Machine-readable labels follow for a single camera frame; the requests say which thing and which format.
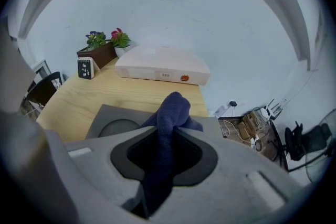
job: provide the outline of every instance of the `wooden table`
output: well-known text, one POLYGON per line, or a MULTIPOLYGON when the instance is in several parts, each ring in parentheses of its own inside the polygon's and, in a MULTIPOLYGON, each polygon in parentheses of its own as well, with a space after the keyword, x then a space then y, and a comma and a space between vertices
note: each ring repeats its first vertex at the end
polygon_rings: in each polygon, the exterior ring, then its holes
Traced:
POLYGON ((37 122, 59 133, 64 142, 83 140, 102 104, 155 112, 163 100, 178 91, 191 104, 190 115, 207 117, 199 86, 142 79, 120 78, 115 58, 92 80, 70 77, 43 108, 37 122))

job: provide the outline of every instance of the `orange button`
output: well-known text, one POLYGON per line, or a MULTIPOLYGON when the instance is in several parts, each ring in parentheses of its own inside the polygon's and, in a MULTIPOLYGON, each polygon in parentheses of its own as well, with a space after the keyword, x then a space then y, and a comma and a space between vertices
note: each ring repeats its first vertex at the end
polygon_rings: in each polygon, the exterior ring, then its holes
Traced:
POLYGON ((182 81, 188 81, 189 80, 189 76, 188 75, 183 75, 183 76, 181 76, 181 80, 182 81))

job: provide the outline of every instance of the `flower pot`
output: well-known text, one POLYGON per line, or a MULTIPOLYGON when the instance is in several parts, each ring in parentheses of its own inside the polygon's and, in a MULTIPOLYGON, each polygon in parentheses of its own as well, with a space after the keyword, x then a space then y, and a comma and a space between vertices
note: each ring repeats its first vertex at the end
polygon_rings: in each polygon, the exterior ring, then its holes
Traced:
POLYGON ((77 52, 78 57, 91 57, 99 68, 104 67, 107 63, 117 57, 112 44, 107 43, 97 49, 84 51, 86 48, 77 52))
POLYGON ((129 50, 133 49, 136 45, 135 44, 132 44, 132 45, 129 45, 127 46, 126 48, 119 48, 119 47, 115 47, 115 51, 116 51, 116 54, 118 56, 118 58, 120 58, 121 56, 123 56, 126 52, 128 52, 129 50))

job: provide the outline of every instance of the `blue cloth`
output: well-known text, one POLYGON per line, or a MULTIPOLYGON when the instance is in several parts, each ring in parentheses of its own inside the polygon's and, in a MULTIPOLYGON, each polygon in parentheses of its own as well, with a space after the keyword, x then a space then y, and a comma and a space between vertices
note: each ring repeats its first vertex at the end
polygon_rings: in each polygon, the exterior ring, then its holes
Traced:
POLYGON ((172 190, 174 172, 174 151, 172 149, 173 129, 181 126, 203 131, 200 123, 189 116, 190 103, 178 92, 172 92, 143 125, 157 127, 158 149, 151 169, 146 173, 143 188, 148 213, 153 214, 172 190))

